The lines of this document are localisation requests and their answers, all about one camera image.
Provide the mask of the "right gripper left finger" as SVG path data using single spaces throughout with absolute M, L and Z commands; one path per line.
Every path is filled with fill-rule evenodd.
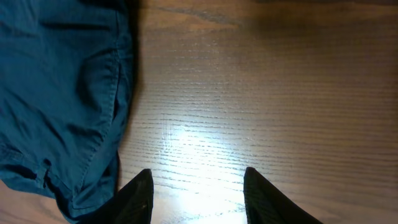
M 144 169 L 112 199 L 79 224 L 150 224 L 154 202 L 154 182 Z

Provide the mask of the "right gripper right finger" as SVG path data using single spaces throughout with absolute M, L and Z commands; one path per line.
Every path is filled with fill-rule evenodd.
M 253 167 L 246 168 L 243 193 L 248 224 L 322 224 Z

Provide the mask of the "navy blue shorts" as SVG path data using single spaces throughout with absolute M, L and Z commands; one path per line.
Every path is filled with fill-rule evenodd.
M 1 180 L 77 223 L 114 196 L 133 89 L 118 0 L 1 1 Z

